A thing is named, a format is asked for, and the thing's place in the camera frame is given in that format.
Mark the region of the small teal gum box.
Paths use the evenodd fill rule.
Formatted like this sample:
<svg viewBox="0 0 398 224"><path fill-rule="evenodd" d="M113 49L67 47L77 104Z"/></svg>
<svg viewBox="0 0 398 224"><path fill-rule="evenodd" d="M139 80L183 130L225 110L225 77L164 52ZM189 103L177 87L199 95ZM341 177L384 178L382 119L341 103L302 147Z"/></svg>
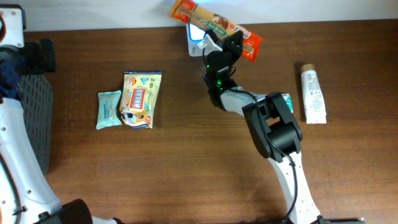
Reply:
<svg viewBox="0 0 398 224"><path fill-rule="evenodd" d="M287 103L287 106L289 107L290 112L294 113L294 107L293 107L291 96L288 93L283 93L282 96L283 96L285 102Z"/></svg>

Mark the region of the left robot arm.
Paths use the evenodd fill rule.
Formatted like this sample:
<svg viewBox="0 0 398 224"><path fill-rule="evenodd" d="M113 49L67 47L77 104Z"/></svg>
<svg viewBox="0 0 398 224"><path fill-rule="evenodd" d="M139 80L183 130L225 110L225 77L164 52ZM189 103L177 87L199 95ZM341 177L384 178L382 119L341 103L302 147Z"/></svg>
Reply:
<svg viewBox="0 0 398 224"><path fill-rule="evenodd" d="M24 121L24 75L56 71L53 42L25 42L25 10L1 4L1 223L120 223L93 216L82 199L62 204L47 183Z"/></svg>

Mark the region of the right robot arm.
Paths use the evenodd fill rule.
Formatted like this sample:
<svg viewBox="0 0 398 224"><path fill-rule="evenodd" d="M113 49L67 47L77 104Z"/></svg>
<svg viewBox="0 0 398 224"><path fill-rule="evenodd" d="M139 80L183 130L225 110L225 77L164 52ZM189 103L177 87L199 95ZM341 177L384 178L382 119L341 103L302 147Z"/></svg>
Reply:
<svg viewBox="0 0 398 224"><path fill-rule="evenodd" d="M302 166L303 133L279 92L257 95L236 84L234 63L243 52L243 33L236 32L218 45L213 30L199 43L206 66L203 77L215 107L244 117L254 145L276 172L287 213L282 223L325 223L312 199Z"/></svg>

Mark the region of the mint green wipes pack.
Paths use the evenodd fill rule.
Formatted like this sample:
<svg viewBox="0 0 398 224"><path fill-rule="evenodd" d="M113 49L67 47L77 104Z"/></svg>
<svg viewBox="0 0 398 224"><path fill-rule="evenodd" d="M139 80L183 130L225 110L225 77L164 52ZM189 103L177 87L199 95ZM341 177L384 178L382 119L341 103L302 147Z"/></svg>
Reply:
<svg viewBox="0 0 398 224"><path fill-rule="evenodd" d="M120 98L121 90L98 93L99 107L96 129L122 125L117 109Z"/></svg>

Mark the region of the orange spaghetti packet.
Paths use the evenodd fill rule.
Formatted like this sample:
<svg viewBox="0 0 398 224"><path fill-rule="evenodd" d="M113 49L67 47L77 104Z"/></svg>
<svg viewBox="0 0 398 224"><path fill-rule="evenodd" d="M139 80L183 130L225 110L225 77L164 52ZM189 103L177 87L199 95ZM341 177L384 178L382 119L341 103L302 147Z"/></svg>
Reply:
<svg viewBox="0 0 398 224"><path fill-rule="evenodd" d="M176 0L169 16L186 24L193 24L203 31L212 30L220 40L241 31L243 33L242 56L251 62L255 61L260 43L264 41L259 35L192 0Z"/></svg>

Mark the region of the beige snack bag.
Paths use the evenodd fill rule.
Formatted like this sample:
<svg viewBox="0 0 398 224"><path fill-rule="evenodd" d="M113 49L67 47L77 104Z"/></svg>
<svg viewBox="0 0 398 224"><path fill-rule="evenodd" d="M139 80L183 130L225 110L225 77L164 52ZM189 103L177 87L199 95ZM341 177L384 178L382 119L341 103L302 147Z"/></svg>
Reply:
<svg viewBox="0 0 398 224"><path fill-rule="evenodd" d="M124 71L119 111L126 126L132 129L153 128L161 80L161 71Z"/></svg>

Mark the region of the white tube with gold cap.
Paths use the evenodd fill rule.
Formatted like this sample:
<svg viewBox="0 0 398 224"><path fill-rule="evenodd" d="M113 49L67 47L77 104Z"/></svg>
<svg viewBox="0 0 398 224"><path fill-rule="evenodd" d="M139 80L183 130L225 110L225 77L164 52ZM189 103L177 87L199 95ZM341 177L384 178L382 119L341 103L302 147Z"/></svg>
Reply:
<svg viewBox="0 0 398 224"><path fill-rule="evenodd" d="M302 95L307 124L326 124L326 107L314 64L300 68Z"/></svg>

